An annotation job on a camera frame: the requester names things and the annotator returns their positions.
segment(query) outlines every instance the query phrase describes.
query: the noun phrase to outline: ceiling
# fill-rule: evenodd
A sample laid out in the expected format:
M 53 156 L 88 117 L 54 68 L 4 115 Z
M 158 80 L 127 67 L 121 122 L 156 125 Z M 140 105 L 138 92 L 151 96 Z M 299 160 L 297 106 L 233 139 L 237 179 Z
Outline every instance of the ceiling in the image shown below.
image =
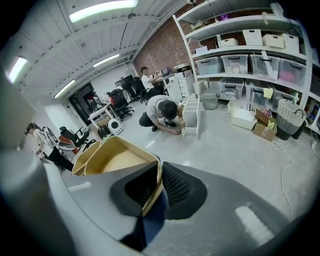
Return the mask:
M 19 56 L 27 59 L 14 86 L 31 103 L 39 97 L 53 97 L 71 80 L 76 80 L 76 86 L 131 62 L 145 39 L 169 17 L 167 14 L 186 3 L 139 0 L 135 8 L 106 11 L 71 22 L 70 14 L 105 2 L 111 0 L 39 0 L 31 8 L 0 52 L 7 73 Z M 116 54 L 120 56 L 93 67 Z

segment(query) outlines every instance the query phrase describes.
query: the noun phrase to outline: shoe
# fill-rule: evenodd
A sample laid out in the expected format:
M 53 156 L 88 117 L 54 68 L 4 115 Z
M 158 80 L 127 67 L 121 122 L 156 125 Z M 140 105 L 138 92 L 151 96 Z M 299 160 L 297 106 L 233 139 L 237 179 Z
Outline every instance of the shoe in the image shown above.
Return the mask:
M 157 126 L 155 126 L 155 125 L 152 126 L 152 131 L 153 131 L 153 132 L 155 132 L 157 129 L 158 129 Z
M 172 122 L 171 120 L 164 120 L 164 123 L 166 125 L 170 125 L 171 127 L 176 127 L 176 123 L 175 122 Z

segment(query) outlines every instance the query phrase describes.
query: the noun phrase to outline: yellow container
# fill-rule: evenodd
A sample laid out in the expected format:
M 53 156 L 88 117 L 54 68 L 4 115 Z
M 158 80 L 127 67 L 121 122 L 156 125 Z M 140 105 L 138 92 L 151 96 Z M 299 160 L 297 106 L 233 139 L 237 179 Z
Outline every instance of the yellow container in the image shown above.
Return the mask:
M 108 138 L 90 157 L 84 168 L 84 175 L 94 175 L 114 172 L 143 163 L 157 162 L 156 187 L 142 208 L 142 216 L 151 209 L 160 195 L 162 184 L 162 166 L 160 160 L 144 148 L 139 147 L 124 138 L 112 136 Z
M 84 152 L 82 152 L 81 155 L 79 155 L 79 157 L 75 161 L 74 166 L 72 168 L 72 172 L 71 172 L 72 175 L 80 176 L 85 172 L 86 163 L 88 162 L 89 158 L 93 155 L 93 153 L 97 151 L 100 145 L 101 145 L 101 140 L 92 144 L 89 148 L 87 148 Z

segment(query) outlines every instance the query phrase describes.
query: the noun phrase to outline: ceiling light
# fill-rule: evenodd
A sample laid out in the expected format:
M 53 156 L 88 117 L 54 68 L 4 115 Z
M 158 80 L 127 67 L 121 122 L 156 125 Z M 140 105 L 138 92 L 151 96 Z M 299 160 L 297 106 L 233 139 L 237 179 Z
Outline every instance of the ceiling light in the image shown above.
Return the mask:
M 26 63 L 27 60 L 25 58 L 19 57 L 9 74 L 9 79 L 11 83 L 14 83 L 14 81 L 16 80 L 17 76 L 19 75 L 20 71 Z
M 138 0 L 122 0 L 97 4 L 75 13 L 72 13 L 69 17 L 72 23 L 82 20 L 88 16 L 122 8 L 134 8 L 138 4 Z
M 117 58 L 117 57 L 119 57 L 119 54 L 113 55 L 113 56 L 111 56 L 111 57 L 109 57 L 109 58 L 106 58 L 106 59 L 104 59 L 104 60 L 101 60 L 100 62 L 98 62 L 97 64 L 94 64 L 93 66 L 94 66 L 94 67 L 99 66 L 100 64 L 105 63 L 105 62 L 107 62 L 107 61 L 109 61 L 109 60 L 112 60 L 112 59 L 114 59 L 114 58 Z
M 54 98 L 58 98 L 66 89 L 70 87 L 75 82 L 75 80 L 71 80 L 65 87 L 63 87 L 55 96 Z

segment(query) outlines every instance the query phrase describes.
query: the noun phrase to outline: printer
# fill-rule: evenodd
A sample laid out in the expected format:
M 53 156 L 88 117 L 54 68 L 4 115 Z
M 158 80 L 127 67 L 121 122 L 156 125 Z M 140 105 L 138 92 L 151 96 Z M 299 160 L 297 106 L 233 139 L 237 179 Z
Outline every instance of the printer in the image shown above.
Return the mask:
M 184 78 L 192 75 L 191 65 L 189 63 L 183 63 L 173 67 L 173 73 L 177 78 Z

